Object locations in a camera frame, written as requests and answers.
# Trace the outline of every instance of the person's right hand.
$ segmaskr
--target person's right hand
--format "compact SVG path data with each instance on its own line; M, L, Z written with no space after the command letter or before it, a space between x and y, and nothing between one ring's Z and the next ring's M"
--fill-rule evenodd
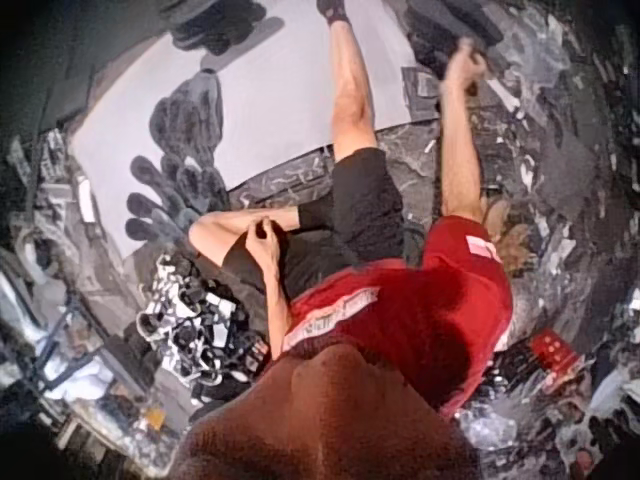
M482 55L474 52L473 40L463 37L458 41L458 50L449 61L442 86L445 89L465 92L486 72L487 63Z
M264 230L265 237L258 236L258 226ZM262 269L262 274L267 276L277 276L279 273L278 262L280 260L280 243L273 231L271 220L261 218L251 222L247 231L245 246L256 263Z

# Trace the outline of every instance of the red t-shirt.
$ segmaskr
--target red t-shirt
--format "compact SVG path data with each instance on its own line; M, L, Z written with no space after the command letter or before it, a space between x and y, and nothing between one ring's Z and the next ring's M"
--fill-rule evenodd
M481 382L512 299L484 227L445 217L429 233L421 270L400 260L345 270L291 308L283 352L353 344L395 365L448 418Z

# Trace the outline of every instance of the man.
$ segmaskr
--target man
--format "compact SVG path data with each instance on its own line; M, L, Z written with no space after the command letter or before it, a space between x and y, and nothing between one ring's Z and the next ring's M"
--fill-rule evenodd
M410 270L402 200L377 149L343 0L318 8L336 89L333 191L298 208L212 214L193 227L204 256L264 289L273 362L251 390L193 427L174 478L474 478L477 459L450 418L511 315L509 284L481 225L465 105L486 67L461 41L442 83L445 216L422 269ZM302 255L294 237L281 255L278 228L319 226L332 230L331 242Z

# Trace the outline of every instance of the black shorts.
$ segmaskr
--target black shorts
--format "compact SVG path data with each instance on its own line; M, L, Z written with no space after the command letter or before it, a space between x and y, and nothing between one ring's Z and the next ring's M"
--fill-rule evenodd
M281 278L290 300L345 268L403 256L402 196L377 148L338 162L332 191L300 205L299 215L301 232L287 235L281 246ZM237 240L222 267L264 293L262 271L245 248L246 238Z

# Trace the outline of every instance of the white board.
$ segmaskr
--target white board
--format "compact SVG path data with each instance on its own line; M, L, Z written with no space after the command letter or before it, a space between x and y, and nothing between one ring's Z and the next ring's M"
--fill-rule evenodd
M215 163L228 188L331 143L326 22L312 0L261 3L268 18L284 22L265 41L230 61L233 49L218 58L205 50L182 52L165 35L116 81L75 134L72 152L91 180L103 226L123 257L141 246L124 230L127 196L141 192L157 199L132 177L130 162L143 155L159 167L162 151L149 133L151 114L202 66L220 77L224 131ZM408 123L401 67L415 61L393 12L382 0L347 0L347 11L369 71L376 128ZM257 28L253 35L261 34Z

